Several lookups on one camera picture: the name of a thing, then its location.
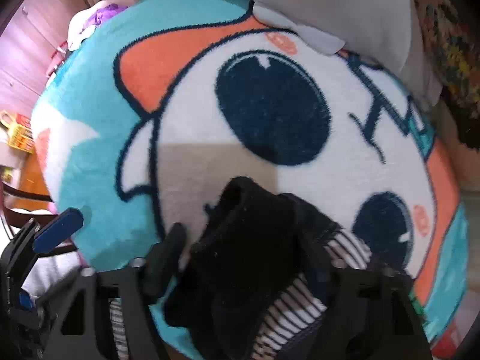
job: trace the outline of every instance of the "blue gripper pad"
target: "blue gripper pad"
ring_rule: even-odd
[[[83,226],[83,215],[76,208],[67,208],[35,236],[35,253],[49,253]]]

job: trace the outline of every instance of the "yellow box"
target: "yellow box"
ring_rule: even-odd
[[[30,119],[20,114],[15,114],[14,118],[6,111],[2,111],[0,117],[2,124],[8,128],[8,145],[15,149],[32,153],[34,141],[32,139]]]

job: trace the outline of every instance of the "dark blue eye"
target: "dark blue eye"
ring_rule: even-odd
[[[279,165],[299,165],[322,151],[330,110],[315,81],[276,52],[243,52],[220,69],[215,93],[240,142]]]
[[[397,270],[404,269],[410,258],[412,229],[405,203],[393,192],[369,197],[360,208],[352,228],[374,256]]]

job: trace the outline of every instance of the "wooden floor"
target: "wooden floor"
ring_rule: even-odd
[[[40,170],[40,165],[38,164],[37,155],[35,153],[28,155],[25,160],[18,189],[25,192],[49,195],[49,190],[43,180],[42,171]],[[47,209],[47,203],[26,199],[16,199],[13,206],[15,208],[23,208],[29,211]]]

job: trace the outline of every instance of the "colorful patterned blanket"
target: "colorful patterned blanket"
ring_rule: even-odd
[[[82,210],[74,241],[99,270],[145,255],[174,222],[195,242],[206,208],[247,175],[314,204],[416,278],[429,340],[465,291],[465,210],[411,96],[358,55],[320,55],[260,24],[249,0],[127,9],[67,60],[32,128],[50,193],[60,210]],[[162,338],[201,358],[188,331],[165,324],[162,302],[151,307]]]

